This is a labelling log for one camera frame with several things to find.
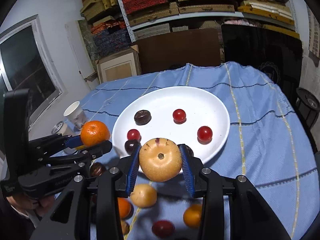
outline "red cherry tomato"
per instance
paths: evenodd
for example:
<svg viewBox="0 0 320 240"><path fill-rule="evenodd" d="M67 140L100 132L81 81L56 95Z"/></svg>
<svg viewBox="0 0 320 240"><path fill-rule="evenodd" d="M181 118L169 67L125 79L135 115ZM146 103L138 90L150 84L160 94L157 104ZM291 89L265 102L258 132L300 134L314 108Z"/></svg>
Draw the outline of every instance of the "red cherry tomato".
<svg viewBox="0 0 320 240"><path fill-rule="evenodd" d="M166 238L173 234L174 225L170 221L159 220L153 224L151 230L156 236Z"/></svg>
<svg viewBox="0 0 320 240"><path fill-rule="evenodd" d="M198 135L199 141L204 142L204 143L208 143L212 139L212 130L208 126L201 126L198 129L197 135Z"/></svg>
<svg viewBox="0 0 320 240"><path fill-rule="evenodd" d="M131 129L127 133L128 140L137 140L137 141L139 141L140 140L140 136L141 135L140 135L139 131L136 130L136 129Z"/></svg>
<svg viewBox="0 0 320 240"><path fill-rule="evenodd" d="M177 123L183 122L187 117L186 112L183 111L182 109L175 110L172 116L173 116L173 120Z"/></svg>

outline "table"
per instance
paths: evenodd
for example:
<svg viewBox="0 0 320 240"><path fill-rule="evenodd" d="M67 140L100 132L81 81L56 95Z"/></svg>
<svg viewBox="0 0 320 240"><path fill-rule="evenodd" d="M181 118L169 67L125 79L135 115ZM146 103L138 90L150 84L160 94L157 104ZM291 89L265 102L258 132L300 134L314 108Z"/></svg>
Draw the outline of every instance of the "table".
<svg viewBox="0 0 320 240"><path fill-rule="evenodd" d="M207 90L227 107L230 132L219 154L205 164L222 176L246 175L271 206L292 239L300 239L319 212L319 182L315 159L302 125L280 88L262 72L236 62L217 67L192 64L163 72L130 77L99 85L81 105L89 120L104 122L112 131L117 117L135 99L170 86L193 86ZM117 164L115 151L97 161L107 168ZM158 220L169 220L175 234L168 239L196 239L197 230L187 228L183 213L191 203L184 181L177 176L163 183L138 176L137 184L151 183L158 191L156 205L134 207L126 221L127 240L158 239L151 232ZM91 239L96 238L95 226ZM228 200L225 199L225 239L230 238Z"/></svg>

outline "window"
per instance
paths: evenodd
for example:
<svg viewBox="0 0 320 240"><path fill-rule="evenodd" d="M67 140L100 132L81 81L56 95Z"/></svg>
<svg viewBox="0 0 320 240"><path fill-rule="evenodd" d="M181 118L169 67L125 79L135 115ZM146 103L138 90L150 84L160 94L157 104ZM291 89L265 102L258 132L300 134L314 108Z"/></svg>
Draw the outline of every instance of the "window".
<svg viewBox="0 0 320 240"><path fill-rule="evenodd" d="M61 94L38 30L37 16L33 16L0 34L0 93L31 90L29 125ZM3 99L0 109L3 110Z"/></svg>

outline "orange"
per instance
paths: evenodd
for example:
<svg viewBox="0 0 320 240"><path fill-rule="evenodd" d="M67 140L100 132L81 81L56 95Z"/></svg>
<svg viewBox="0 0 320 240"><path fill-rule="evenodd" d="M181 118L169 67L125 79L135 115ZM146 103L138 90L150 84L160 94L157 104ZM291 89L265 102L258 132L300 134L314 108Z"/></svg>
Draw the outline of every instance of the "orange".
<svg viewBox="0 0 320 240"><path fill-rule="evenodd" d="M201 222L201 204L193 204L183 214L184 223L191 228L198 228Z"/></svg>
<svg viewBox="0 0 320 240"><path fill-rule="evenodd" d="M125 198L118 198L119 214L120 218L126 218L131 211L131 204Z"/></svg>
<svg viewBox="0 0 320 240"><path fill-rule="evenodd" d="M80 138L85 146L93 146L110 139L108 127L100 121L89 121L82 127Z"/></svg>

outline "oval plate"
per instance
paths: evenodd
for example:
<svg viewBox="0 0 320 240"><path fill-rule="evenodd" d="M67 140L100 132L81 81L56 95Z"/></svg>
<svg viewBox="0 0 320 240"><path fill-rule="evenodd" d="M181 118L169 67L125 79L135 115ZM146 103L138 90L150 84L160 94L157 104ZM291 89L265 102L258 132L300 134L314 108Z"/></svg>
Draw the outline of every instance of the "oval plate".
<svg viewBox="0 0 320 240"><path fill-rule="evenodd" d="M187 114L183 124L173 121L172 113L179 108ZM151 113L151 121L146 125L136 125L134 121L133 117L139 110ZM212 141L208 144L201 144L197 139L197 131L203 125L209 126L213 132ZM113 127L112 144L120 158L128 156L124 149L127 133L130 129L137 129L141 134L141 145L153 138L185 143L205 164L220 151L227 140L229 128L228 110L215 95L194 87L168 87L138 98L123 110Z"/></svg>

